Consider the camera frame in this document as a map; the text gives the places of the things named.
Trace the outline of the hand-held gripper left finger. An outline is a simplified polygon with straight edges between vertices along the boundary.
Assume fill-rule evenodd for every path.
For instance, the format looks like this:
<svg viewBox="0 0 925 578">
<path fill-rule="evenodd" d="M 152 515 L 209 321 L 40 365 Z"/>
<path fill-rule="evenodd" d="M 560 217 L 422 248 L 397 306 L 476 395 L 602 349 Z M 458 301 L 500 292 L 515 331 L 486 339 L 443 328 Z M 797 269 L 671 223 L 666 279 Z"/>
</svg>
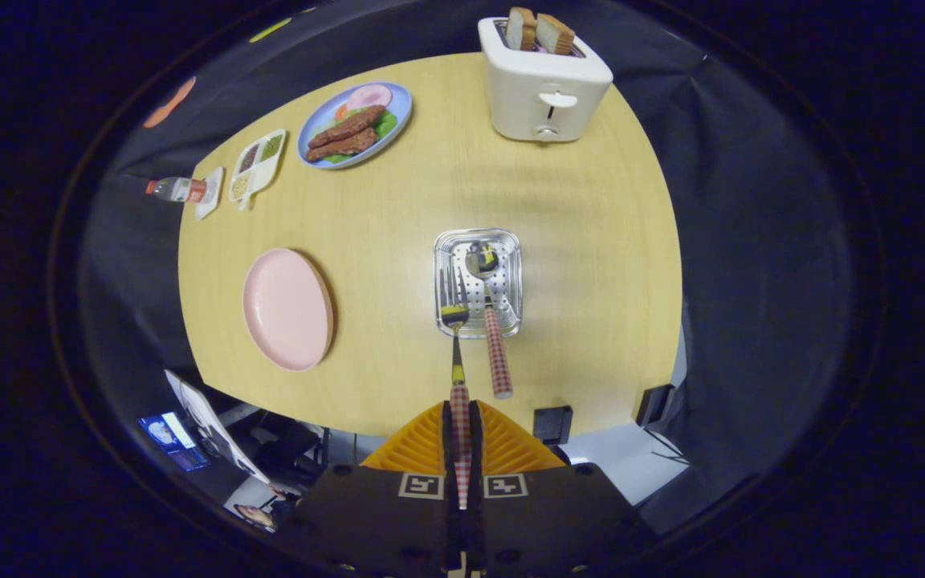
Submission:
<svg viewBox="0 0 925 578">
<path fill-rule="evenodd" d="M 422 411 L 359 465 L 335 463 L 297 503 L 290 549 L 337 576 L 440 576 L 453 564 L 450 410 Z"/>
</svg>

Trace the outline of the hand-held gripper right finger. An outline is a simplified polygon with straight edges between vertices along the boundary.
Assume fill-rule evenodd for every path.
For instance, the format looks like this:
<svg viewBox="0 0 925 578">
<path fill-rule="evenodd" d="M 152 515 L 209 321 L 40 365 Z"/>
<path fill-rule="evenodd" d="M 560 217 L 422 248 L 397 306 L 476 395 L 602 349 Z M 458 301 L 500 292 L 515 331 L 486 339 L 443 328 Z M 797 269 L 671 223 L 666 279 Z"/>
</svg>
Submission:
<svg viewBox="0 0 925 578">
<path fill-rule="evenodd" d="M 612 576 L 656 542 L 594 463 L 570 464 L 471 404 L 471 564 L 485 576 Z"/>
</svg>

